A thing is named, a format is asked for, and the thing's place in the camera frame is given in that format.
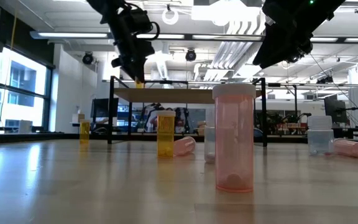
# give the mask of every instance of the shelf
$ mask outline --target shelf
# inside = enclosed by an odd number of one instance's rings
[[[115,88],[114,94],[132,103],[214,104],[212,90]]]

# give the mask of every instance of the ceiling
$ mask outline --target ceiling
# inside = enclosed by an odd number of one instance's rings
[[[82,2],[65,2],[53,0],[0,0],[0,5],[11,11],[18,12],[19,19],[28,23],[38,31],[55,32],[108,32],[106,25],[99,22],[101,16],[93,9]],[[192,33],[192,34],[224,34],[228,26],[216,26],[211,21],[194,21],[188,15],[191,12],[192,1],[185,1],[184,6],[172,6],[184,13],[179,13],[179,20],[174,25],[168,25],[162,20],[162,9],[165,6],[144,6],[149,9],[148,15],[151,21],[160,24],[162,33]],[[352,10],[355,7],[342,7],[335,13],[335,17],[322,24],[315,30],[315,36],[338,35],[338,36],[358,36],[358,14]],[[96,58],[105,60],[107,50],[114,50],[111,41],[108,40],[70,40],[70,44],[65,45],[65,50],[72,55],[81,55],[85,50],[94,52]],[[197,63],[185,62],[184,55],[186,49],[196,50],[199,58],[213,59],[218,52],[221,42],[206,41],[166,41],[170,50],[174,53],[173,60],[167,61],[168,70],[193,71]],[[347,69],[358,62],[358,45],[349,44],[315,44],[311,53],[319,62],[323,70],[332,69],[336,82],[347,81]],[[317,66],[315,60],[310,56],[299,61],[297,64],[290,65],[287,69],[285,63],[272,66],[262,70],[255,76],[262,75],[268,82],[312,82],[310,77],[321,73],[321,68]],[[145,73],[156,70],[155,62],[147,62]],[[238,80],[243,81],[242,75],[237,76]]]

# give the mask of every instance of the cardboard box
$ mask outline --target cardboard box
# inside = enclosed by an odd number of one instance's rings
[[[79,123],[83,119],[85,119],[85,114],[73,114],[72,123]]]

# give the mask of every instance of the security camera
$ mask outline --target security camera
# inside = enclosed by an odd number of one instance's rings
[[[187,53],[186,53],[186,61],[188,62],[192,62],[194,60],[196,60],[197,55],[196,52],[194,51],[194,49],[188,49]]]
[[[92,65],[96,62],[92,52],[85,52],[85,56],[82,58],[82,62],[85,65]]]

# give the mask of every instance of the computer monitor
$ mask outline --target computer monitor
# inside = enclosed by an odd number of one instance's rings
[[[112,116],[117,116],[118,98],[113,99]],[[109,99],[94,99],[92,101],[91,118],[93,118],[94,109],[96,109],[97,118],[109,117]]]
[[[324,99],[324,106],[326,108],[326,115],[331,116],[334,123],[347,123],[345,102],[339,100]]]

